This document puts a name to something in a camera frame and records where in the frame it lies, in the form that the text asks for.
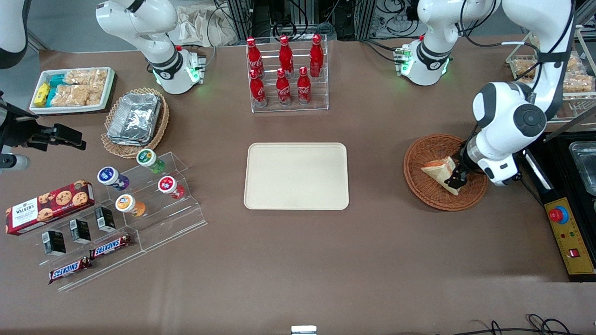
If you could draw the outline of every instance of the clear acrylic rack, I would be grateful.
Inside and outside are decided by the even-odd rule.
[[[134,241],[132,245],[103,255],[93,260],[89,269],[84,269],[52,283],[52,285],[58,287],[58,291],[69,291],[86,284],[100,275],[108,273],[207,224],[201,207],[191,195],[187,180],[182,174],[188,169],[186,165],[171,152],[159,157],[166,164],[162,173],[153,174],[146,167],[133,167],[120,172],[122,175],[127,176],[131,182],[126,190],[117,191],[115,188],[107,187],[107,192],[103,192],[103,195],[98,192],[99,188],[103,186],[98,182],[92,182],[96,194],[95,205],[19,236],[20,240],[31,241],[35,248],[39,250],[38,264],[47,269],[47,273],[73,263],[83,256],[89,257],[91,249],[109,243],[125,234],[132,237]],[[174,177],[179,185],[184,186],[184,196],[173,199],[157,189],[159,179],[165,175]],[[136,218],[130,213],[121,213],[116,210],[114,201],[122,194],[132,194],[137,201],[143,202],[146,206],[145,213]],[[95,220],[95,209],[100,206],[112,211],[114,223],[116,224],[115,231],[105,232],[98,229]],[[69,227],[69,222],[72,219],[79,219],[88,223],[92,239],[90,243],[80,244],[72,241]],[[63,234],[66,254],[61,256],[44,254],[41,235],[50,230],[59,231]],[[45,277],[42,280],[49,281],[49,278]]]
[[[329,109],[329,50],[327,35],[321,35],[321,46],[323,48],[323,68],[321,75],[318,78],[309,77],[311,79],[311,103],[303,106],[298,103],[298,70],[302,66],[310,69],[310,54],[312,46],[312,34],[302,35],[290,41],[290,48],[294,55],[294,76],[288,78],[290,82],[290,93],[292,96],[292,104],[289,106],[282,106],[277,98],[277,88],[275,83],[277,81],[277,69],[280,67],[280,43],[275,37],[254,38],[257,43],[257,48],[261,52],[263,58],[263,67],[265,68],[265,78],[262,79],[265,95],[268,103],[265,107],[255,107],[254,98],[250,93],[250,108],[253,113],[269,112],[269,111],[305,111],[305,110],[327,110]],[[246,60],[247,72],[246,75],[250,83],[249,71],[250,65],[248,58]]]

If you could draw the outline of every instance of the coca-cola bottle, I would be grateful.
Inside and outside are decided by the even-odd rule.
[[[260,81],[259,72],[255,69],[250,71],[250,93],[253,95],[255,107],[267,106],[267,96],[265,95],[263,82]]]
[[[311,80],[308,78],[308,70],[303,66],[299,70],[300,77],[298,78],[298,102],[301,105],[308,105],[311,103]]]
[[[323,68],[323,48],[321,47],[321,35],[314,34],[311,47],[311,77],[318,78]]]
[[[280,49],[280,65],[281,68],[285,71],[285,76],[287,78],[292,78],[294,76],[294,55],[292,54],[292,49],[290,49],[289,43],[290,40],[288,36],[281,35],[280,37],[281,49]]]
[[[277,97],[280,99],[282,106],[289,106],[292,104],[292,96],[290,95],[290,83],[285,77],[284,69],[277,69]]]
[[[246,45],[249,46],[248,58],[250,70],[257,70],[259,78],[265,77],[265,69],[263,68],[263,58],[261,58],[260,51],[257,49],[254,38],[249,37],[246,39]]]

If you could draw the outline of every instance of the white tray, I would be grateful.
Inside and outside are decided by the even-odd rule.
[[[248,209],[342,210],[349,204],[341,143],[254,143],[246,163]]]
[[[105,85],[104,91],[101,93],[101,99],[99,105],[91,105],[91,106],[73,106],[73,107],[37,107],[33,104],[33,100],[35,99],[35,95],[37,95],[37,91],[41,87],[44,82],[49,83],[49,79],[53,75],[66,75],[69,70],[90,70],[90,69],[101,69],[107,70],[108,75],[105,78]],[[108,98],[110,97],[111,87],[114,82],[114,70],[111,67],[84,67],[79,69],[61,69],[61,70],[47,70],[42,71],[41,75],[39,75],[38,84],[35,86],[35,90],[33,91],[33,96],[31,97],[31,102],[29,103],[29,110],[34,112],[37,115],[61,115],[61,114],[82,114],[82,113],[89,113],[96,110],[102,110],[105,108],[105,105],[108,103]]]

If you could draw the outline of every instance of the red button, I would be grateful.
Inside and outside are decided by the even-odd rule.
[[[578,249],[570,249],[569,257],[571,257],[571,258],[579,257],[579,250]]]
[[[554,222],[561,222],[563,220],[563,211],[558,208],[553,208],[548,211],[548,217]]]

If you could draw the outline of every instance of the brown tabletop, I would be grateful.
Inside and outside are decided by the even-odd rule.
[[[157,148],[190,167],[185,176],[209,224],[67,293],[46,285],[33,261],[39,250],[1,235],[0,330],[288,334],[291,325],[315,324],[320,334],[448,334],[483,327],[471,320],[527,326],[524,315],[535,312],[593,333],[596,286],[566,282],[545,212],[522,185],[491,185],[477,206],[447,213],[420,202],[403,178],[403,155],[416,138],[468,135],[474,95],[511,78],[503,65],[510,49],[459,41],[444,78],[419,87],[363,44],[333,42],[329,111],[293,116],[251,114],[244,47],[219,49],[204,85],[166,95],[170,123]],[[41,59],[43,69],[110,66],[117,97],[161,90],[140,52],[44,51]],[[43,118],[82,131],[87,150],[16,150],[32,164],[0,175],[0,207],[94,180],[105,165],[134,166],[102,147],[104,118]],[[254,142],[343,143],[349,207],[246,209]]]

